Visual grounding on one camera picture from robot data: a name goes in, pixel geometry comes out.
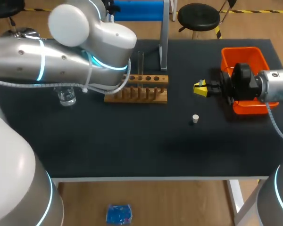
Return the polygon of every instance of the black table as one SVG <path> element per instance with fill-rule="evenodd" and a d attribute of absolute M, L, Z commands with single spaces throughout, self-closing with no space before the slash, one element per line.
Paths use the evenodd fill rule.
<path fill-rule="evenodd" d="M 158 41 L 139 40 L 144 74 L 159 71 Z M 53 178 L 266 177 L 283 160 L 283 140 L 268 116 L 237 118 L 218 98 L 193 94 L 199 79 L 218 75 L 221 49 L 256 46 L 271 69 L 281 62 L 269 40 L 170 40 L 168 104 L 104 103 L 76 89 L 73 107 L 52 89 L 0 87 L 0 105 Z M 274 111 L 283 131 L 283 104 Z M 191 126 L 193 114 L 199 122 Z"/>

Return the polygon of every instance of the orange box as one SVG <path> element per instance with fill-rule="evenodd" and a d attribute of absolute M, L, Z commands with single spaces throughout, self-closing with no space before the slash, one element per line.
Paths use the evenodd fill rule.
<path fill-rule="evenodd" d="M 221 70 L 231 76 L 236 63 L 249 64 L 256 76 L 262 70 L 269 70 L 261 50 L 257 47 L 223 48 L 221 50 Z M 279 102 L 270 102 L 270 108 L 275 108 Z M 267 114 L 266 105 L 254 98 L 254 100 L 235 101 L 233 110 L 236 114 Z"/>

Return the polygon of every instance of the stool seat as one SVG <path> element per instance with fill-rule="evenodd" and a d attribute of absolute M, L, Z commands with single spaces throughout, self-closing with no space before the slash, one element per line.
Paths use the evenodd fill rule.
<path fill-rule="evenodd" d="M 14 16 L 25 7 L 24 0 L 0 0 L 0 19 Z"/>
<path fill-rule="evenodd" d="M 178 22 L 192 31 L 206 32 L 216 28 L 220 22 L 219 12 L 206 4 L 191 3 L 178 11 Z"/>

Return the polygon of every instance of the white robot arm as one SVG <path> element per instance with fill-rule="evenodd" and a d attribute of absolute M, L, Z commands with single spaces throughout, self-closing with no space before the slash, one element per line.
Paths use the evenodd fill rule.
<path fill-rule="evenodd" d="M 101 0 L 72 0 L 49 16 L 55 40 L 0 38 L 0 79 L 118 87 L 136 44 L 128 28 L 106 23 Z"/>
<path fill-rule="evenodd" d="M 136 35 L 103 22 L 105 17 L 101 0 L 72 0 L 50 14 L 56 40 L 0 38 L 0 79 L 116 90 Z M 63 218 L 63 202 L 48 173 L 0 110 L 0 226 L 61 226 Z"/>

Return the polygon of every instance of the floor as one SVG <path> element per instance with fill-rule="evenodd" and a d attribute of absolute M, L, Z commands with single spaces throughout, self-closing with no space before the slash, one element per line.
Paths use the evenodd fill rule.
<path fill-rule="evenodd" d="M 26 0 L 27 8 L 54 8 L 63 0 Z M 202 2 L 220 8 L 223 0 L 178 0 L 178 8 L 191 2 Z M 283 0 L 237 0 L 236 10 L 283 10 Z M 21 12 L 14 17 L 18 27 L 33 27 L 49 38 L 48 12 Z M 160 23 L 122 22 L 139 39 L 158 39 Z M 179 33 L 179 23 L 170 22 L 170 39 L 190 39 L 187 29 Z M 0 34 L 9 28 L 0 19 Z M 283 64 L 283 14 L 229 14 L 220 25 L 224 39 L 270 39 Z M 201 32 L 199 39 L 216 39 L 215 31 Z M 246 200 L 256 180 L 240 181 Z M 65 183 L 65 226 L 105 225 L 109 204 L 132 205 L 135 226 L 232 226 L 233 215 L 224 181 L 98 182 Z M 257 226 L 254 218 L 249 226 Z"/>

